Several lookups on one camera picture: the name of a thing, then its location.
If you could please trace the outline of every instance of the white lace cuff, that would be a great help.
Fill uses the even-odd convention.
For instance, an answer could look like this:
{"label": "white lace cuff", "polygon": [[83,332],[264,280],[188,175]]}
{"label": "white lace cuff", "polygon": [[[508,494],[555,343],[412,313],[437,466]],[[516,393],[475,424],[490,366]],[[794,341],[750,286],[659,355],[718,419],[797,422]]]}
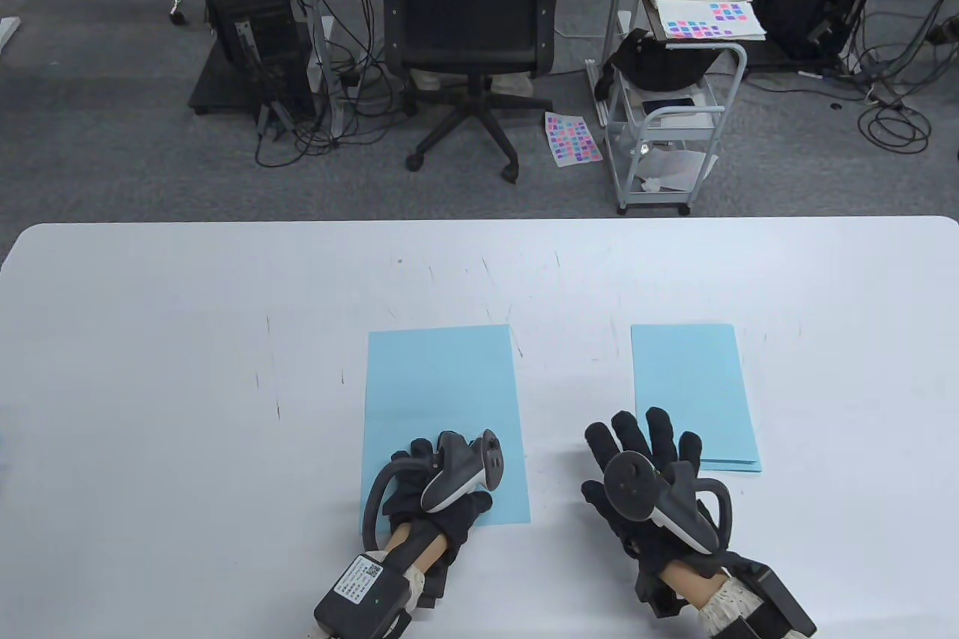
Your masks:
{"label": "white lace cuff", "polygon": [[[699,610],[699,626],[708,636],[716,636],[740,617],[746,618],[760,606],[763,600],[751,592],[737,578],[730,577],[720,587],[704,608]],[[795,630],[789,630],[784,639],[805,639]]]}

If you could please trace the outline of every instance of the color swatch sheet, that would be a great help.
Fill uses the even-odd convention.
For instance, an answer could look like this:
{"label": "color swatch sheet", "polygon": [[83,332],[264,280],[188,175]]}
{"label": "color swatch sheet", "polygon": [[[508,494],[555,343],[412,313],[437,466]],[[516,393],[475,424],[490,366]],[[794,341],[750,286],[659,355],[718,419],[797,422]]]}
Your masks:
{"label": "color swatch sheet", "polygon": [[699,434],[703,469],[762,471],[733,325],[634,324],[632,340],[637,417],[662,407],[677,440]]}
{"label": "color swatch sheet", "polygon": [[[530,492],[509,327],[371,332],[363,430],[363,495],[393,453],[443,430],[475,440],[491,429],[506,472],[480,524],[530,522]],[[387,497],[393,490],[387,489]],[[380,530],[387,522],[380,518]]]}
{"label": "color swatch sheet", "polygon": [[682,40],[761,40],[765,30],[749,2],[661,0],[662,29]]}
{"label": "color swatch sheet", "polygon": [[545,114],[545,135],[549,140],[552,159],[560,167],[571,164],[598,163],[602,152],[586,121],[580,116]]}

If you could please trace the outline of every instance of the computer tower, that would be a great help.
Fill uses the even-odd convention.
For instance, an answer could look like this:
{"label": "computer tower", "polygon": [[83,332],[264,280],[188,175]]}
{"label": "computer tower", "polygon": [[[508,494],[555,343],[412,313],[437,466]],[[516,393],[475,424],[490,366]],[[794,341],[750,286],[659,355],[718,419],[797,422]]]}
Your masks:
{"label": "computer tower", "polygon": [[307,76],[309,30],[295,19],[290,0],[208,2],[216,13],[223,55],[250,93],[251,111],[279,101],[294,118],[315,116]]}

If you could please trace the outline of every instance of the white table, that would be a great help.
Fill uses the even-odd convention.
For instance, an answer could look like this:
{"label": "white table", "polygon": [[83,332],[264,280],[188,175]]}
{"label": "white table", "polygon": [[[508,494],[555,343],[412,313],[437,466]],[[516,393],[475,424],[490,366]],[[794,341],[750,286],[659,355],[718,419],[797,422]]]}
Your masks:
{"label": "white table", "polygon": [[733,546],[823,637],[955,638],[957,251],[942,218],[31,228],[0,637],[301,639],[360,546],[367,332],[508,320],[533,521],[477,530],[411,639],[699,635],[579,495],[629,325],[684,321],[737,327],[765,472],[723,475]]}

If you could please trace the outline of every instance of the chair base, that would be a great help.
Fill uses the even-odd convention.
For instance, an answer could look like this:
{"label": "chair base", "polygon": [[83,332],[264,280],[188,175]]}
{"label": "chair base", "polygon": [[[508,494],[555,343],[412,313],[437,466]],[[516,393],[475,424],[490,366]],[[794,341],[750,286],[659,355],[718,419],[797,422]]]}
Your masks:
{"label": "chair base", "polygon": [[462,124],[466,118],[476,118],[482,122],[486,132],[490,133],[504,155],[508,157],[509,164],[500,171],[500,176],[508,183],[516,184],[520,176],[520,159],[503,131],[503,127],[493,116],[493,109],[544,109],[546,112],[552,112],[552,102],[537,97],[515,97],[512,94],[484,91],[483,77],[479,74],[467,75],[466,88],[465,96],[450,90],[418,90],[412,84],[404,91],[404,105],[407,108],[414,108],[417,100],[453,105],[453,111],[446,115],[442,122],[417,145],[417,150],[407,157],[407,169],[411,172],[421,170],[425,153]]}

